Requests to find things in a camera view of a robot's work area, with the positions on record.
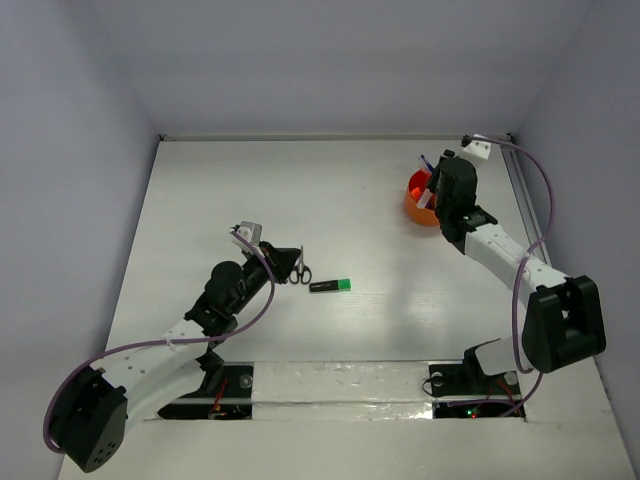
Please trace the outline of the blue gel pen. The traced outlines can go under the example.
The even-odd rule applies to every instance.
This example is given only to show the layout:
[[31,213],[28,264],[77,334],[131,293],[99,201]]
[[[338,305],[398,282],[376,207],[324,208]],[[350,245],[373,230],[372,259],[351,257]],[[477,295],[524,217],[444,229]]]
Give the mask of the blue gel pen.
[[421,162],[420,168],[425,172],[429,173],[430,175],[432,175],[435,170],[435,167],[427,160],[427,158],[424,155],[420,156],[420,162]]

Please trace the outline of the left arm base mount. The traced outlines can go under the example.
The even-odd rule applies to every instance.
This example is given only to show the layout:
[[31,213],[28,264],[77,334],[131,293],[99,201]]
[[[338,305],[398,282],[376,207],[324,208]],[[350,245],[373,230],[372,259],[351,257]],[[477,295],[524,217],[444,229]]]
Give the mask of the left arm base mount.
[[253,416],[253,362],[223,362],[207,373],[201,386],[163,408],[164,420],[250,420]]

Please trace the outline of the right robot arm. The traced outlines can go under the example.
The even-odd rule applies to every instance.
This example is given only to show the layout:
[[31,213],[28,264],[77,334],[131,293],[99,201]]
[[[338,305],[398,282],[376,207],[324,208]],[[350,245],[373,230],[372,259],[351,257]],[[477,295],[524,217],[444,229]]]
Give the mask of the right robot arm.
[[571,277],[537,258],[513,240],[477,202],[476,164],[490,147],[473,152],[446,150],[427,183],[444,238],[485,267],[512,293],[511,335],[469,349],[460,368],[462,384],[482,392],[507,371],[548,374],[606,349],[607,340],[596,283]]

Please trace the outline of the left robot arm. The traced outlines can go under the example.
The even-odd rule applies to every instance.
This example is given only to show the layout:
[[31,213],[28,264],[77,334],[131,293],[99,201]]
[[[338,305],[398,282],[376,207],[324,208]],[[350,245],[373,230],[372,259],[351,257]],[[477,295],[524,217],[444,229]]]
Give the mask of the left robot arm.
[[245,262],[217,264],[193,307],[160,339],[106,350],[69,374],[45,413],[49,450],[93,472],[142,420],[185,394],[219,388],[224,362],[216,347],[243,332],[238,314],[264,286],[286,283],[302,255],[266,241],[241,245]]

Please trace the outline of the green cap highlighter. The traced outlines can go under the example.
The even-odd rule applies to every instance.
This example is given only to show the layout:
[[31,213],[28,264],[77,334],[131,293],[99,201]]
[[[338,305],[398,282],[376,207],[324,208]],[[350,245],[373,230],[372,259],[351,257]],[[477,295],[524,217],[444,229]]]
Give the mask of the green cap highlighter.
[[321,282],[310,283],[310,293],[338,292],[351,289],[351,281],[349,279],[327,280]]

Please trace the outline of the black handled scissors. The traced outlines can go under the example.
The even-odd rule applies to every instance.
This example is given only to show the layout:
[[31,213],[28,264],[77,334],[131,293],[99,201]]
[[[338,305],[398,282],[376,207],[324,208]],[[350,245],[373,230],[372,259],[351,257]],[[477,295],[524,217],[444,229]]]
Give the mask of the black handled scissors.
[[312,271],[306,264],[304,259],[304,246],[301,245],[300,255],[289,275],[289,281],[294,285],[309,285],[311,283],[312,277]]

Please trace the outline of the yellow cap translucent highlighter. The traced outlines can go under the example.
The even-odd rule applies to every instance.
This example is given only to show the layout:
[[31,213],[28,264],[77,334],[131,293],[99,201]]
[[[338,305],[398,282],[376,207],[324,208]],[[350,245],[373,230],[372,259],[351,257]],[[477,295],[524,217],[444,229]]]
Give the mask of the yellow cap translucent highlighter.
[[425,189],[422,192],[422,196],[416,202],[416,207],[419,209],[432,209],[435,194],[429,189]]

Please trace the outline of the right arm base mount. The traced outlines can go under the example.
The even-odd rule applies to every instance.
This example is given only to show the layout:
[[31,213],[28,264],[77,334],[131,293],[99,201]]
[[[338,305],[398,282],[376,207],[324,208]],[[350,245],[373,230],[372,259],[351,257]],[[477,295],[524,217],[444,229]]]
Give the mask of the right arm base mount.
[[514,371],[487,375],[476,350],[467,349],[459,361],[428,366],[421,389],[432,400],[435,419],[483,419],[526,417],[518,376]]

